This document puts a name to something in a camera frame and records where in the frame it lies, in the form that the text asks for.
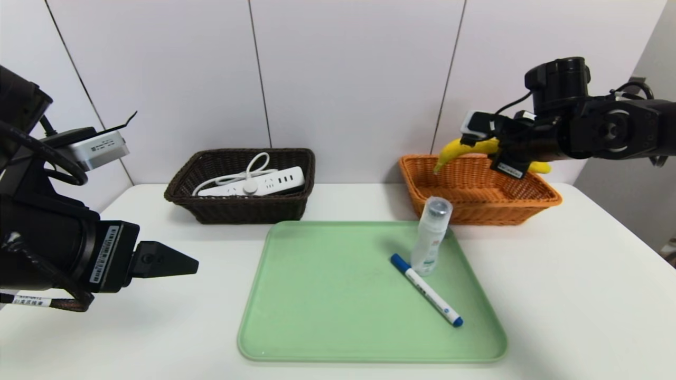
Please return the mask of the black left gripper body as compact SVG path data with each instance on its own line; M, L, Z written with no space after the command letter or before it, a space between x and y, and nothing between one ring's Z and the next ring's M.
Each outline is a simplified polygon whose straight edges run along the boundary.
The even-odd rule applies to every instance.
M2 196L2 236L18 233L28 252L87 292L125 287L138 231L130 222L103 221L64 196L47 197L42 205Z

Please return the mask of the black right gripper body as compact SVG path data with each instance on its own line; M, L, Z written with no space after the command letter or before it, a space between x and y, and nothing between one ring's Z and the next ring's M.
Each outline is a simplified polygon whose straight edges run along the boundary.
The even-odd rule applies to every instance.
M490 168L502 175L523 179L533 164L529 144L525 140L494 139L497 146L490 154Z

